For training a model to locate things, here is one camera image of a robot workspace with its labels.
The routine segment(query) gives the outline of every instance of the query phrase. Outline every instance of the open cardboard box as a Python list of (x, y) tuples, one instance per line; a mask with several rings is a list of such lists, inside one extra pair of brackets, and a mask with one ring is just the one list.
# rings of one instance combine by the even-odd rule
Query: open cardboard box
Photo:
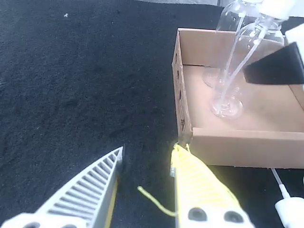
[(221, 119), (210, 111), (212, 89), (202, 75), (218, 71), (220, 61), (214, 57), (234, 37), (232, 32), (220, 32), (214, 39), (214, 34), (213, 30), (178, 29), (172, 71), (179, 136), (191, 140), (192, 153), (206, 164), (304, 168), (301, 85), (258, 85), (259, 93), (235, 120)]

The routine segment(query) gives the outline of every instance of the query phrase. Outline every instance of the bottle base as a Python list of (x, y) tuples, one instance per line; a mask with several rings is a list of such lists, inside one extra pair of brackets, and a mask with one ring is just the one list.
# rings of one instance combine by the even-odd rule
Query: bottle base
[(213, 114), (222, 118), (237, 118), (243, 111), (242, 102), (234, 96), (222, 99), (218, 95), (211, 100), (210, 107)]

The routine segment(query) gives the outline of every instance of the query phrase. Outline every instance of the black fabric surface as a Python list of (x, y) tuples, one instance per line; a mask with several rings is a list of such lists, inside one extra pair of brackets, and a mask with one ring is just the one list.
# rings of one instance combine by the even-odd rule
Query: black fabric surface
[[(0, 0), (0, 222), (34, 212), (125, 144), (114, 228), (173, 228), (137, 192), (174, 209), (176, 29), (214, 29), (222, 8), (125, 0)], [(302, 19), (290, 19), (283, 30)], [(281, 227), (270, 170), (211, 167), (258, 228)], [(304, 197), (302, 170), (279, 171)]]

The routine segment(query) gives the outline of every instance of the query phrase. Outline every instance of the spray bottle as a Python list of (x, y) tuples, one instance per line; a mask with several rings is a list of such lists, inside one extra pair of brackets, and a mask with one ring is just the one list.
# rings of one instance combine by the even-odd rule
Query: spray bottle
[(256, 21), (236, 34), (235, 45), (225, 70), (221, 71), (220, 80), (215, 84), (210, 102), (215, 115), (225, 118), (240, 116), (244, 100), (253, 93), (244, 79), (243, 67), (284, 47), (280, 29), (294, 4), (295, 0), (264, 0)]

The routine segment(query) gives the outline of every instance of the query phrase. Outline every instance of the yellow string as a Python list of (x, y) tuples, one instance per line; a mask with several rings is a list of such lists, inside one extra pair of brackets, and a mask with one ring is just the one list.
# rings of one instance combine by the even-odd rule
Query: yellow string
[(188, 143), (186, 144), (186, 148), (187, 148), (188, 152), (191, 153), (191, 152), (190, 152), (190, 147), (189, 147), (189, 144), (188, 144)]
[(159, 208), (159, 210), (161, 210), (163, 213), (165, 213), (166, 215), (169, 215), (171, 217), (175, 217), (176, 216), (176, 212), (173, 212), (173, 211), (170, 211), (170, 210), (166, 209), (156, 198), (154, 198), (150, 193), (148, 193), (145, 189), (143, 189), (142, 186), (138, 186), (137, 190), (142, 195), (144, 195), (149, 200), (151, 200), (152, 203), (154, 203)]

